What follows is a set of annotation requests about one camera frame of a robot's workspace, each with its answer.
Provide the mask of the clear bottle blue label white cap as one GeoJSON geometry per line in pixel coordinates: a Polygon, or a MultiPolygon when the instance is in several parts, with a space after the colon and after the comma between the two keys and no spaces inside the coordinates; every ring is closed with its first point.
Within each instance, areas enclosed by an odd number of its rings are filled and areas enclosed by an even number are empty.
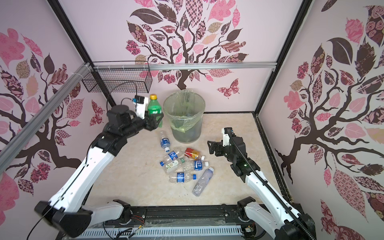
{"type": "Polygon", "coordinates": [[[202,160],[195,160],[195,161],[188,161],[185,162],[183,165],[183,171],[184,172],[193,172],[193,171],[201,171],[203,168],[209,167],[208,161],[202,161],[202,160]]]}

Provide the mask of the grey mesh waste bin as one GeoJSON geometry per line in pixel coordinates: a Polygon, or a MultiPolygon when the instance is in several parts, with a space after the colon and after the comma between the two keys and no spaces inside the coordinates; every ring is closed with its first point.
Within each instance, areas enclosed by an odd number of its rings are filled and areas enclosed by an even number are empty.
{"type": "Polygon", "coordinates": [[[168,96],[163,103],[163,113],[170,121],[172,134],[183,144],[195,142],[201,135],[206,102],[190,90],[168,96]]]}

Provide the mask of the aluminium rail left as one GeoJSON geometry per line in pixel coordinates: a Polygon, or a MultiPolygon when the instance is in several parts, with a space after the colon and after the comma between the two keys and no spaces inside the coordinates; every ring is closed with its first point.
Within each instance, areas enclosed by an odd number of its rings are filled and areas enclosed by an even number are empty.
{"type": "Polygon", "coordinates": [[[1,173],[6,171],[6,168],[16,158],[19,152],[30,141],[30,139],[38,132],[40,127],[52,115],[54,110],[64,101],[70,91],[92,70],[90,63],[83,63],[69,77],[65,84],[54,94],[40,111],[35,114],[32,119],[21,129],[20,133],[8,143],[1,152],[1,173]]]}

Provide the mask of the green bottle yellow cap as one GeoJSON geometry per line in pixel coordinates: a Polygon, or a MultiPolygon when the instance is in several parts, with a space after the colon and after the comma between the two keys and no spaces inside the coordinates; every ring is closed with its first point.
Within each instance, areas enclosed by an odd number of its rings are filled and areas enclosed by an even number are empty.
{"type": "MultiPolygon", "coordinates": [[[[163,113],[162,106],[158,101],[158,96],[156,94],[150,95],[150,102],[148,104],[148,113],[151,114],[160,114],[163,113]]],[[[159,128],[163,126],[163,120],[161,121],[159,128]]]]}

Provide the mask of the aluminium rail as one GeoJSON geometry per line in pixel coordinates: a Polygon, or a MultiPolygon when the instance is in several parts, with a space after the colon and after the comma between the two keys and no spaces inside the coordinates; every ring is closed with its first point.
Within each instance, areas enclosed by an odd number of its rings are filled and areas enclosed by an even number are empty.
{"type": "Polygon", "coordinates": [[[197,64],[143,64],[136,65],[96,65],[95,71],[101,70],[149,70],[149,71],[168,71],[168,70],[213,70],[213,69],[275,69],[276,62],[239,62],[239,63],[197,63],[197,64]]]}
{"type": "Polygon", "coordinates": [[[69,77],[65,84],[54,94],[40,111],[35,114],[32,119],[21,129],[20,133],[8,143],[1,152],[1,173],[6,171],[6,168],[16,158],[19,152],[30,141],[30,139],[38,132],[40,127],[52,115],[54,110],[64,101],[70,91],[92,70],[90,63],[83,63],[69,77]]]}

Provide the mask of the clear bottle blue cap centre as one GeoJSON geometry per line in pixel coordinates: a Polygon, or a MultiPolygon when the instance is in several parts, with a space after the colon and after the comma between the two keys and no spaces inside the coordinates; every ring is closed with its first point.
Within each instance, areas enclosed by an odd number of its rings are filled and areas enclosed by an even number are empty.
{"type": "Polygon", "coordinates": [[[167,153],[162,160],[159,162],[160,165],[163,167],[166,164],[171,163],[172,161],[178,159],[180,156],[183,154],[183,149],[182,148],[174,148],[171,150],[169,153],[167,153]]]}

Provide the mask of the tall clear bottle white cap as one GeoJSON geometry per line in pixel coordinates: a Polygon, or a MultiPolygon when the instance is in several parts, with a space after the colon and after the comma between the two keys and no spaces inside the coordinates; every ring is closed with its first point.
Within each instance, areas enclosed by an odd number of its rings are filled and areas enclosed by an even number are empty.
{"type": "Polygon", "coordinates": [[[202,192],[205,190],[205,188],[207,187],[211,178],[214,175],[214,171],[215,170],[212,167],[209,167],[204,171],[203,175],[200,177],[200,179],[198,180],[198,182],[196,183],[193,189],[193,194],[196,197],[199,197],[202,194],[202,192]]]}

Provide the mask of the black base frame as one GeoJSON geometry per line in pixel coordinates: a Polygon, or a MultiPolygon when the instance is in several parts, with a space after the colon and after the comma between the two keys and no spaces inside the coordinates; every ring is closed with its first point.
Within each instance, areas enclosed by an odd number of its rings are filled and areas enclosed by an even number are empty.
{"type": "Polygon", "coordinates": [[[238,201],[237,205],[210,206],[154,206],[132,207],[121,200],[113,200],[105,206],[92,210],[89,206],[81,206],[76,212],[67,212],[63,207],[53,207],[47,212],[47,220],[55,228],[68,236],[80,236],[88,227],[111,222],[126,225],[136,219],[149,223],[160,220],[204,220],[225,219],[226,223],[245,225],[256,223],[264,231],[271,228],[271,236],[276,240],[314,240],[316,228],[313,219],[299,213],[296,219],[289,221],[286,217],[278,219],[283,223],[272,226],[274,218],[264,204],[258,204],[252,197],[238,201]]]}

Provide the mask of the clear bottle blue label back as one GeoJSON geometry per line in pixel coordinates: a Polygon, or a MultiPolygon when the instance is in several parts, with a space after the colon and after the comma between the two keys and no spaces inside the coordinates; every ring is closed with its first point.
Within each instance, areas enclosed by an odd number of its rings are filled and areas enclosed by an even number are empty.
{"type": "Polygon", "coordinates": [[[169,153],[170,150],[171,150],[171,143],[170,143],[170,140],[169,140],[169,138],[168,138],[167,133],[164,132],[164,131],[160,131],[160,137],[161,137],[161,141],[160,141],[161,148],[162,148],[166,153],[169,153]]]}

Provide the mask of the green plastic bin liner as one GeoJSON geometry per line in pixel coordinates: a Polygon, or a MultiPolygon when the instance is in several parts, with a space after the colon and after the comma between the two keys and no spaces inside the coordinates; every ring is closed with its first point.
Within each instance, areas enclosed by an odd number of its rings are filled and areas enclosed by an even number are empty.
{"type": "Polygon", "coordinates": [[[206,108],[204,98],[191,90],[172,93],[163,103],[163,113],[170,120],[173,130],[185,133],[203,117],[206,108]]]}

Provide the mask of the aluminium rail back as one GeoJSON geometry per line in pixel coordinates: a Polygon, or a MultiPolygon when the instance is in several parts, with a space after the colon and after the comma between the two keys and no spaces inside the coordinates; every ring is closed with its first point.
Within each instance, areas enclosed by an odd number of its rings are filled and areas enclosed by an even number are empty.
{"type": "Polygon", "coordinates": [[[275,69],[276,62],[239,62],[239,63],[197,63],[197,64],[143,64],[136,65],[96,65],[95,71],[101,70],[149,70],[149,71],[168,71],[168,70],[213,70],[213,69],[275,69]]]}

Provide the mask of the red gold label bottle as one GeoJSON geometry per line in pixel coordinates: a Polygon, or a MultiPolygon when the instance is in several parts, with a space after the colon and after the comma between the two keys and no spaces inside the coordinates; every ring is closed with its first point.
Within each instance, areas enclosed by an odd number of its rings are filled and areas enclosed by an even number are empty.
{"type": "Polygon", "coordinates": [[[186,148],[185,156],[192,160],[201,160],[204,161],[206,156],[204,156],[200,151],[197,151],[193,148],[186,148]]]}

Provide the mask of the clear bottle blue label front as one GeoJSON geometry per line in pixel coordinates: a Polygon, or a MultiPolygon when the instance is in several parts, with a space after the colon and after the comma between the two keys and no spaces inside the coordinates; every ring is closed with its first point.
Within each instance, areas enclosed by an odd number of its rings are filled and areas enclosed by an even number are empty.
{"type": "Polygon", "coordinates": [[[197,175],[189,172],[175,172],[169,175],[171,183],[186,183],[196,179],[197,175]]]}

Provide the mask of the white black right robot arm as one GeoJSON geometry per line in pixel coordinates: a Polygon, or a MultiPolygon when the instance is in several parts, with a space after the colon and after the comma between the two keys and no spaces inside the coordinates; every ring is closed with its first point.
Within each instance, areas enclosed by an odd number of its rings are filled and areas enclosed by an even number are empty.
{"type": "Polygon", "coordinates": [[[236,136],[232,128],[223,128],[222,134],[220,142],[207,142],[210,154],[225,157],[235,175],[263,202],[260,205],[252,198],[241,200],[240,218],[253,221],[275,240],[316,239],[313,219],[294,208],[270,184],[260,167],[248,157],[243,138],[236,136]]]}

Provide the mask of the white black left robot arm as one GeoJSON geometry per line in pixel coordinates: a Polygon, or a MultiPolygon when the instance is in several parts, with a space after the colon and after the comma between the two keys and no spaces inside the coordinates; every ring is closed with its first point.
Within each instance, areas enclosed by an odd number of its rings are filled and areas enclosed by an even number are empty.
{"type": "Polygon", "coordinates": [[[49,225],[70,238],[79,237],[88,227],[107,221],[128,224],[132,219],[130,204],[113,200],[101,207],[84,205],[84,200],[105,167],[118,155],[128,139],[141,130],[158,128],[164,114],[143,116],[126,105],[107,111],[108,123],[93,140],[84,161],[64,186],[49,201],[40,201],[35,212],[49,225]]]}

